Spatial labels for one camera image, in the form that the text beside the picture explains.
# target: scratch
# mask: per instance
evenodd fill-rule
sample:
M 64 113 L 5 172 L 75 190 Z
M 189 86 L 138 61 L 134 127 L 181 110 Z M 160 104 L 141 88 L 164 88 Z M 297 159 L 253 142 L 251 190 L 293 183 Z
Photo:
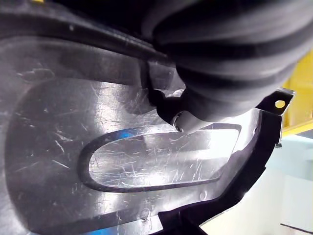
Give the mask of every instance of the scratch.
M 63 147 L 62 147 L 62 145 L 60 145 L 60 143 L 59 143 L 58 141 L 55 141 L 55 143 L 60 147 L 60 149 L 62 150 L 62 152 L 65 153 L 65 151 L 64 151 L 64 149 L 63 149 Z
M 198 180 L 200 180 L 200 179 L 201 179 L 201 169 L 202 169 L 202 165 L 201 165 L 200 170 L 199 170 Z
M 181 174 L 181 177 L 180 177 L 180 179 L 179 180 L 181 180 L 182 179 L 182 176 L 184 175 L 184 172 Z
M 134 170 L 134 165 L 132 164 L 132 168 L 133 168 L 133 173 L 134 173 L 134 176 L 136 176 L 136 173 L 135 173 L 135 170 Z
M 38 164 L 38 162 L 35 162 L 35 163 L 33 163 L 32 165 L 29 165 L 29 166 L 24 166 L 24 167 L 22 167 L 22 168 L 16 170 L 15 172 L 19 172 L 19 171 L 24 170 L 24 169 L 26 169 L 26 168 L 32 167 L 32 166 L 34 166 L 34 165 L 36 165 L 36 164 Z
M 67 168 L 67 169 L 70 169 L 67 165 L 64 165 L 64 164 L 62 164 L 62 163 L 60 163 L 60 162 L 58 162 L 56 160 L 52 160 L 52 161 L 57 163 L 57 164 L 59 164 L 59 165 L 61 165 L 61 166 L 63 166 L 63 167 L 65 167 L 65 168 Z
M 62 136 L 62 135 L 60 135 L 60 134 L 58 134 L 58 133 L 55 133 L 55 132 L 54 132 L 54 134 L 57 135 L 62 141 L 65 141 L 65 142 L 73 141 L 72 139 L 66 138 L 65 136 Z
M 173 177 L 172 183 L 174 182 L 175 178 L 176 178 L 176 181 L 177 181 L 177 177 L 178 177 L 178 170 L 176 170 L 176 173 L 175 173 L 175 175 Z
M 96 97 L 99 98 L 99 95 L 97 94 L 96 89 L 93 87 L 91 82 L 90 82 L 90 86 L 91 86 L 91 89 L 93 90 L 94 94 L 96 95 Z
M 84 128 L 85 131 L 88 131 L 87 128 L 81 123 L 82 127 Z

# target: scratched plastic surface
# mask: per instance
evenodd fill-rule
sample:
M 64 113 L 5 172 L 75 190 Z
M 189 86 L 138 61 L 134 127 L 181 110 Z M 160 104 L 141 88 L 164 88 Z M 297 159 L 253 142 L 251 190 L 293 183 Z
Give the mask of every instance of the scratched plastic surface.
M 89 172 L 96 182 L 117 188 L 217 180 L 238 134 L 235 129 L 208 129 L 112 141 L 95 151 Z

